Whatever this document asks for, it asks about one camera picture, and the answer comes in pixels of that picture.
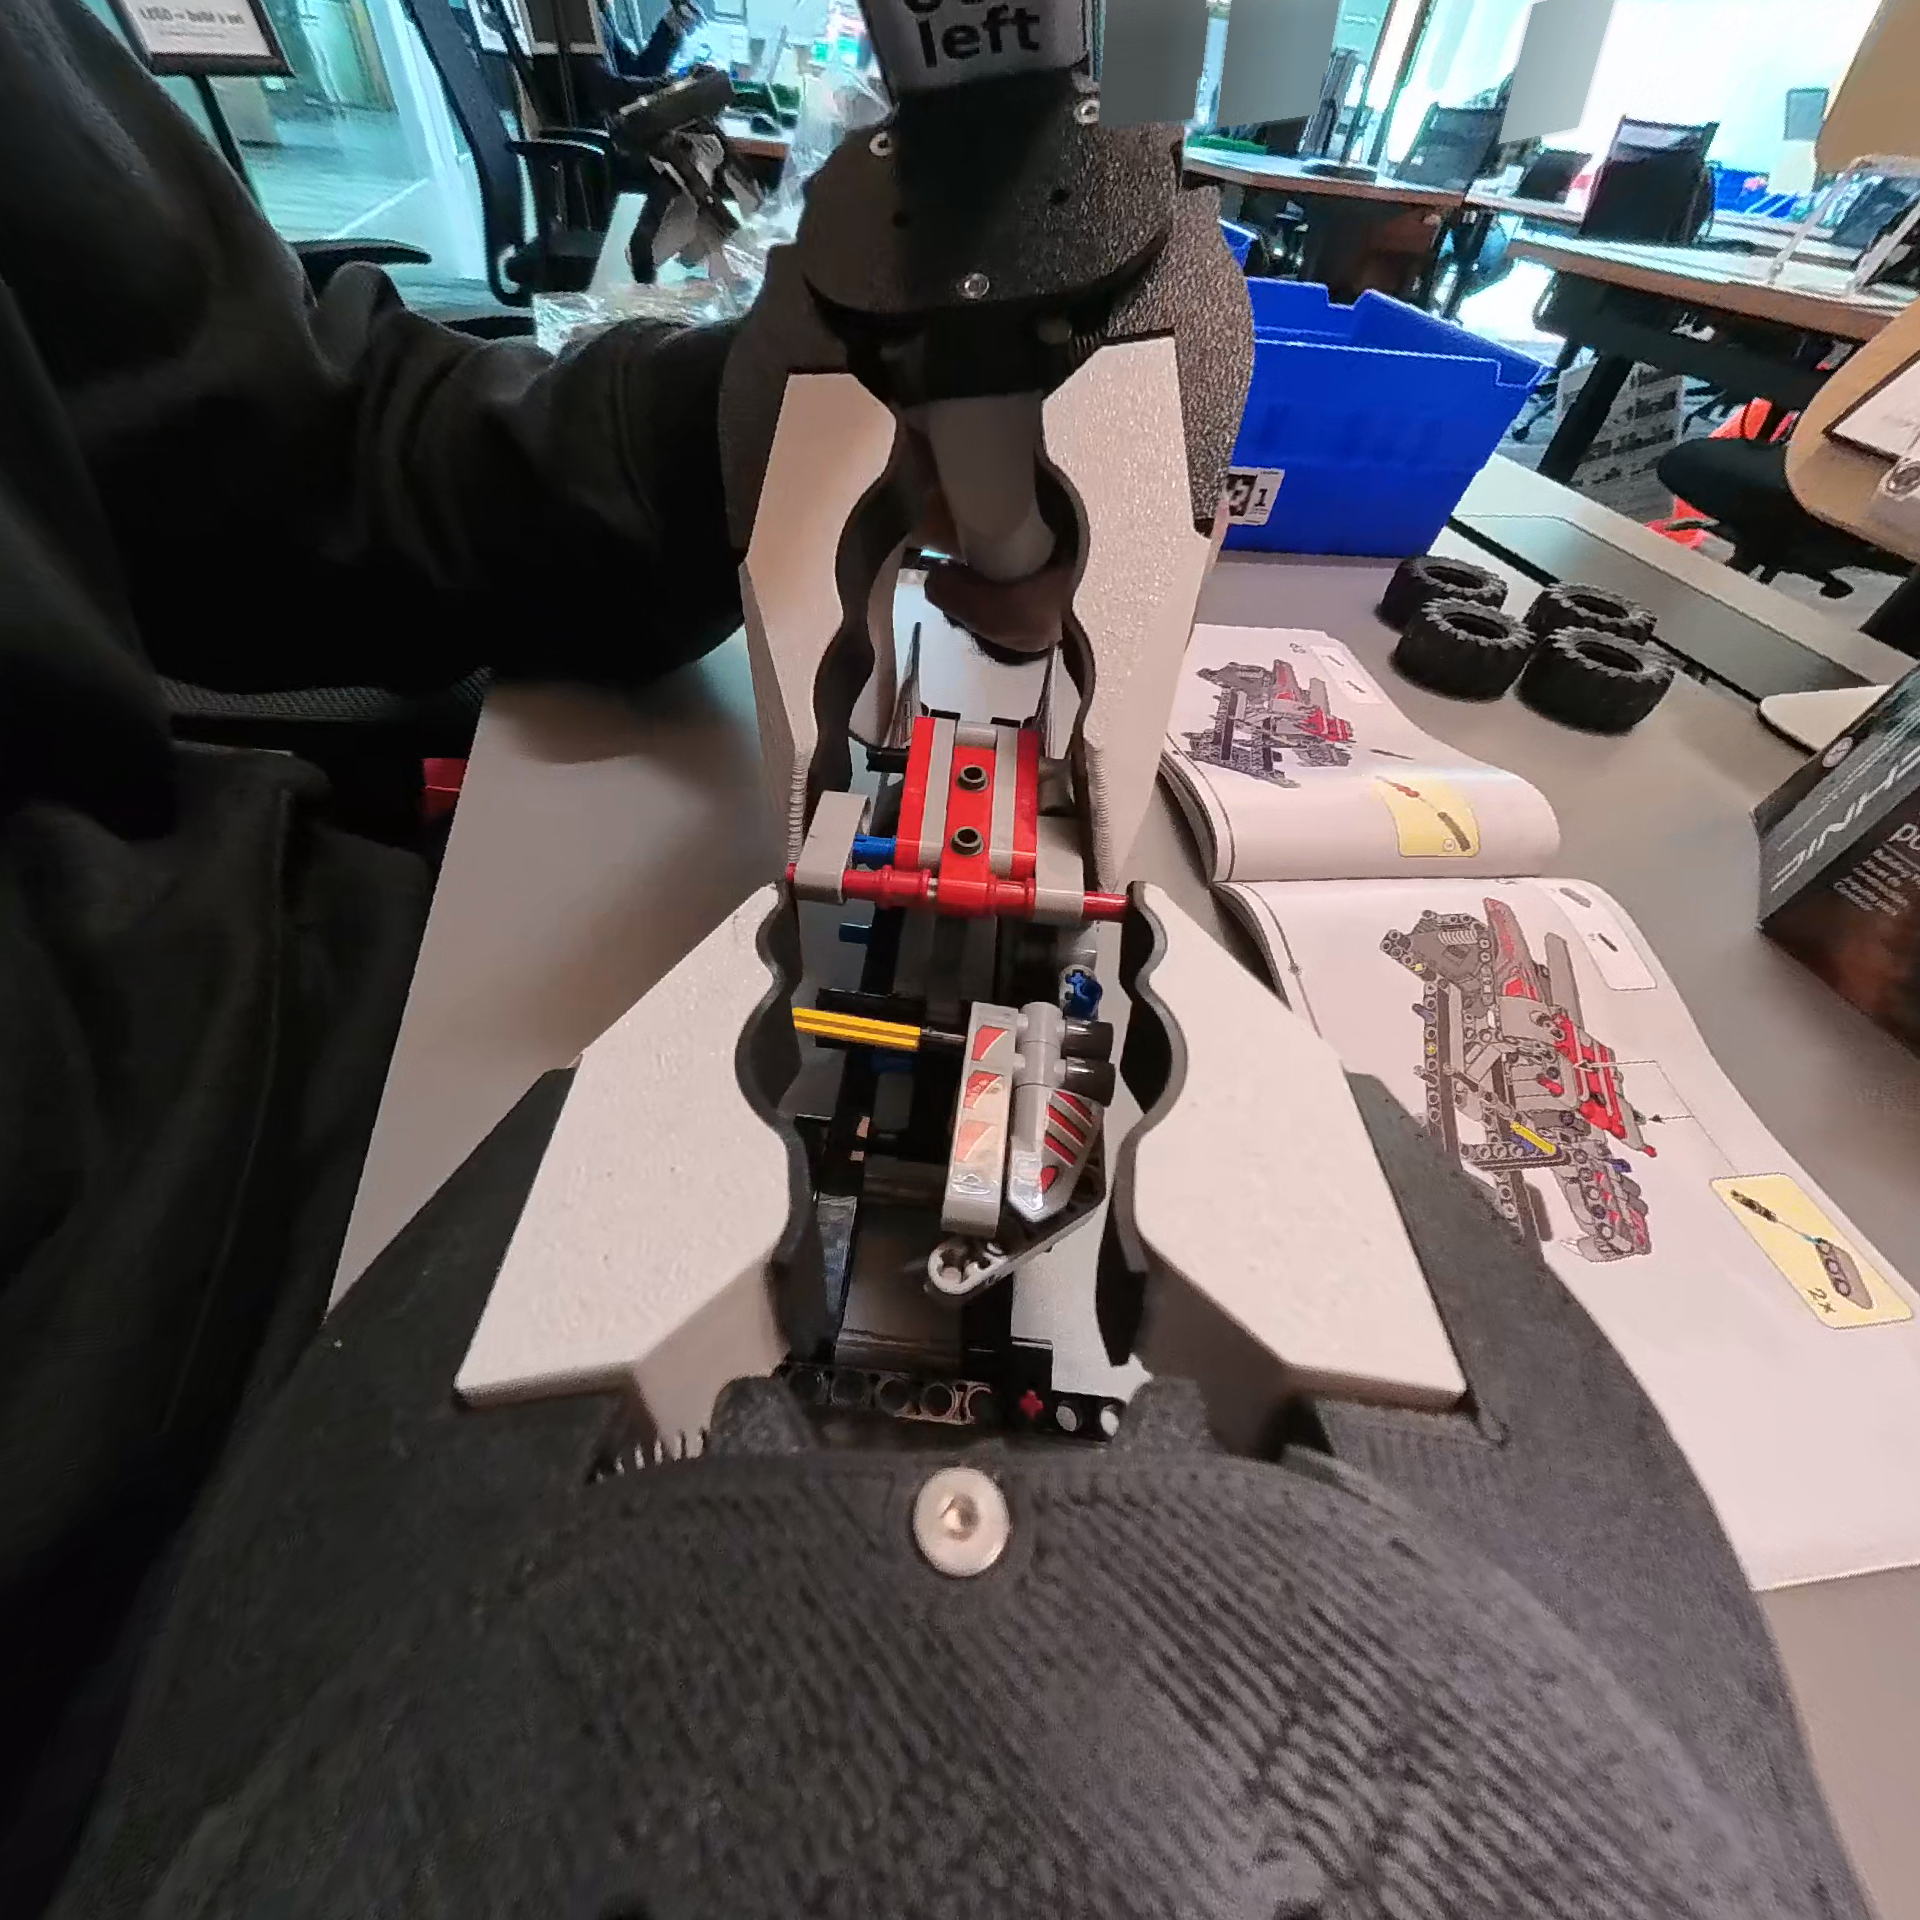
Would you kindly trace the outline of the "blue storage bin white label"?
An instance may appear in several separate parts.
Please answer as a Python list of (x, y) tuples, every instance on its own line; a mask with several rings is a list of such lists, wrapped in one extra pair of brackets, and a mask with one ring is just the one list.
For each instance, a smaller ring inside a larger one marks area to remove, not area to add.
[(1545, 365), (1409, 303), (1247, 279), (1230, 553), (1398, 561), (1442, 534)]

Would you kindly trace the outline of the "red grey brick truck model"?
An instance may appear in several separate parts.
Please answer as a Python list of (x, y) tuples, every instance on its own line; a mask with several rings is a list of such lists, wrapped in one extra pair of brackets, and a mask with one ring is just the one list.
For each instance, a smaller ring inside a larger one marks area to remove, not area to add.
[(1109, 1196), (1098, 948), (1128, 902), (1088, 877), (1048, 685), (1012, 716), (927, 703), (910, 669), (865, 762), (870, 790), (831, 796), (785, 871), (861, 960), (792, 1010), (837, 1071), (797, 1118), (825, 1324), (788, 1340), (782, 1380), (837, 1423), (1109, 1441), (1120, 1401), (1058, 1383), (1017, 1284)]

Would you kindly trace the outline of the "black framed sign stand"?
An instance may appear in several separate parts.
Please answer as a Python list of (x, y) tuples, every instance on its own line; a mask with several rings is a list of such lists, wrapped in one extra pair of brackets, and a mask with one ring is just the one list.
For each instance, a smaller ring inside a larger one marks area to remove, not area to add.
[(202, 129), (240, 184), (258, 201), (240, 138), (214, 79), (293, 79), (295, 62), (263, 1), (110, 1), (134, 56), (159, 79), (183, 79)]

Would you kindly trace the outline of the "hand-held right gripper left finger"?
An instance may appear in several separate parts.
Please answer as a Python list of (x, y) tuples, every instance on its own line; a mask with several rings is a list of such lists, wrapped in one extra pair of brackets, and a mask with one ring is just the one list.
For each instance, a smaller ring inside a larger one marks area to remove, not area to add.
[(578, 1057), (454, 1375), (469, 1407), (710, 1410), (778, 1364), (792, 1180), (737, 1047), (776, 988), (784, 908), (773, 881), (745, 895)]

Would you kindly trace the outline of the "person's left forearm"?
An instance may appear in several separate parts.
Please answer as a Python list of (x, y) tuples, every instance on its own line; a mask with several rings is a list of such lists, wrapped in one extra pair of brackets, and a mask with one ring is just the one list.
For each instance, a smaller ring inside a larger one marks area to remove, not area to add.
[(719, 399), (737, 324), (630, 320), (560, 357), (464, 335), (374, 270), (246, 303), (206, 424), (230, 550), (154, 662), (218, 690), (641, 685), (740, 626)]

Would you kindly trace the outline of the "open building instruction booklet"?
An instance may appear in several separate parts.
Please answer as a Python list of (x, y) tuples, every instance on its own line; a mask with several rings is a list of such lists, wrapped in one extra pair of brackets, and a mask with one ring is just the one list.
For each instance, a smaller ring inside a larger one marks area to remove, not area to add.
[(1545, 796), (1321, 630), (1200, 623), (1161, 773), (1286, 1006), (1589, 1310), (1751, 1583), (1916, 1565), (1916, 1288), (1712, 1060)]

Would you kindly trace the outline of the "wooden desk black legs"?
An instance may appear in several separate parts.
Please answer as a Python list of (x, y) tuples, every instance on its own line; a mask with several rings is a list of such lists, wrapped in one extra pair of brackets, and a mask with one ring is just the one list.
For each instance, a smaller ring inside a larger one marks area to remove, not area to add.
[(1568, 484), (1598, 439), (1631, 368), (1695, 376), (1730, 399), (1802, 412), (1840, 352), (1871, 343), (1916, 303), (1900, 284), (1854, 288), (1854, 276), (1807, 260), (1631, 246), (1521, 234), (1516, 257), (1545, 265), (1543, 327), (1593, 353), (1538, 470)]

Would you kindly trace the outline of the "black mesh office chair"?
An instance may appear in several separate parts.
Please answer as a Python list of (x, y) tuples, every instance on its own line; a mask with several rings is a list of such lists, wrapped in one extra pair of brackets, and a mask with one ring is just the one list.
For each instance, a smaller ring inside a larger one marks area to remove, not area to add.
[(614, 210), (613, 141), (565, 128), (512, 134), (482, 56), (447, 1), (401, 1), (462, 133), (478, 197), (486, 288), (505, 306), (583, 296)]

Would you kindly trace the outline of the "black chair with orange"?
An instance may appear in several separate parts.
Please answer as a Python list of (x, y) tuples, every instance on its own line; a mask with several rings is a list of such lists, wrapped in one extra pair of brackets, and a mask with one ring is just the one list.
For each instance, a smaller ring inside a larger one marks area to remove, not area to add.
[(1760, 424), (1730, 418), (1730, 431), (1680, 439), (1656, 461), (1671, 512), (1650, 530), (1687, 544), (1712, 537), (1727, 546), (1722, 564), (1760, 584), (1783, 575), (1812, 583), (1824, 600), (1854, 593), (1842, 575), (1857, 553), (1826, 520), (1810, 516), (1786, 487), (1786, 439), (1760, 405)]

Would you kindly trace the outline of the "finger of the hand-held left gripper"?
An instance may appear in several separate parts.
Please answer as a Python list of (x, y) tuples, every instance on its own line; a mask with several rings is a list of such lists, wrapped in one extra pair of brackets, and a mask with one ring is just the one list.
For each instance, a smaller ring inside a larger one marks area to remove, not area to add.
[(740, 593), (792, 881), (842, 879), (865, 806), (853, 749), (894, 741), (912, 474), (896, 414), (854, 375), (785, 380)]
[(1071, 604), (1046, 741), (1071, 770), (1089, 889), (1114, 893), (1161, 767), (1212, 530), (1192, 520), (1168, 335), (1097, 346), (1041, 401), (1044, 468), (1071, 509)]

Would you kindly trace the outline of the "black toy set box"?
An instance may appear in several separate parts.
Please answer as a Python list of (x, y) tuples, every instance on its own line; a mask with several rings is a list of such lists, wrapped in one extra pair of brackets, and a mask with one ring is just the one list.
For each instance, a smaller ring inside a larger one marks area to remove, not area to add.
[(1918, 746), (1846, 735), (1753, 813), (1760, 934), (1918, 1050)]

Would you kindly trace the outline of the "black rubber toy tire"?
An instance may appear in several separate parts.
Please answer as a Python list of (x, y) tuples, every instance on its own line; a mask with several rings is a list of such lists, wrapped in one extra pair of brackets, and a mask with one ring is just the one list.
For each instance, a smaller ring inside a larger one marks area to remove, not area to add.
[(1560, 632), (1598, 632), (1637, 645), (1653, 645), (1656, 637), (1656, 620), (1641, 604), (1580, 583), (1557, 583), (1536, 591), (1521, 626), (1540, 642)]
[(1673, 678), (1673, 661), (1654, 645), (1566, 628), (1533, 648), (1516, 697), (1559, 726), (1620, 735), (1654, 713)]
[(1489, 703), (1517, 681), (1538, 634), (1500, 607), (1433, 597), (1405, 623), (1389, 662), (1439, 697)]
[(1506, 597), (1506, 578), (1488, 567), (1465, 559), (1418, 554), (1402, 559), (1392, 572), (1381, 593), (1375, 615), (1386, 628), (1402, 632), (1409, 622), (1433, 604), (1502, 610)]

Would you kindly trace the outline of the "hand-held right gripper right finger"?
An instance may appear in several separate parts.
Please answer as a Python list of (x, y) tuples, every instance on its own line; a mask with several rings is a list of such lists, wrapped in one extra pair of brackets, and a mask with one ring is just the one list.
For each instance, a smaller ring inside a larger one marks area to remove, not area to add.
[(1102, 1349), (1197, 1386), (1254, 1450), (1300, 1401), (1453, 1412), (1470, 1394), (1334, 1049), (1156, 881), (1120, 922)]

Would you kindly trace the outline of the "clear plastic bag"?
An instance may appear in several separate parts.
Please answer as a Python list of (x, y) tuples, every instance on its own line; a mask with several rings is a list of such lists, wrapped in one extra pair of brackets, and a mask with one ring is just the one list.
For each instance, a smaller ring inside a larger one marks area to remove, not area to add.
[(670, 333), (696, 333), (718, 343), (725, 365), (759, 292), (761, 279), (676, 279), (626, 284), (607, 292), (534, 294), (534, 345), (565, 359), (609, 338), (637, 345)]

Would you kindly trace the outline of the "person's left hand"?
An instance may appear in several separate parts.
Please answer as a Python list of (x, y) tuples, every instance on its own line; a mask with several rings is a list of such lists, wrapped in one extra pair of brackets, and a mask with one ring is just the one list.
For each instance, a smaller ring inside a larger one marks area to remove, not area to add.
[(1050, 653), (1065, 634), (1071, 564), (1055, 559), (1015, 583), (997, 583), (966, 561), (920, 548), (922, 593), (950, 626), (993, 657)]

